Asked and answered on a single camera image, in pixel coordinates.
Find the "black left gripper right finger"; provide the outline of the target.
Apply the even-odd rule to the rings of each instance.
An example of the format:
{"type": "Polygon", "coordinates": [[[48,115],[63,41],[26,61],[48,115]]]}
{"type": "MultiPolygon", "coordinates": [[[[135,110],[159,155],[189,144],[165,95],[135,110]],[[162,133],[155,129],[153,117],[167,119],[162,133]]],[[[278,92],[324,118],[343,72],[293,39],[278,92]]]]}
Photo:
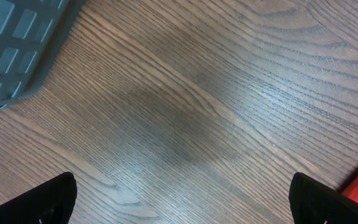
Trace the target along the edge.
{"type": "Polygon", "coordinates": [[[358,224],[358,203],[304,173],[294,174],[289,202],[295,224],[358,224]]]}

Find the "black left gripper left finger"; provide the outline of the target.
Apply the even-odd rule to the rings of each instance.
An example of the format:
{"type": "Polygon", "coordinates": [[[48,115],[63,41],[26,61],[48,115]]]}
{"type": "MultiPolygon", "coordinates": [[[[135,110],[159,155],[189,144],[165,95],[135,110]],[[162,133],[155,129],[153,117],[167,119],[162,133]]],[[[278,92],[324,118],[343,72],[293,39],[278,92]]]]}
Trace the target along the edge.
{"type": "Polygon", "coordinates": [[[74,175],[64,172],[0,205],[0,223],[67,224],[76,196],[74,175]]]}

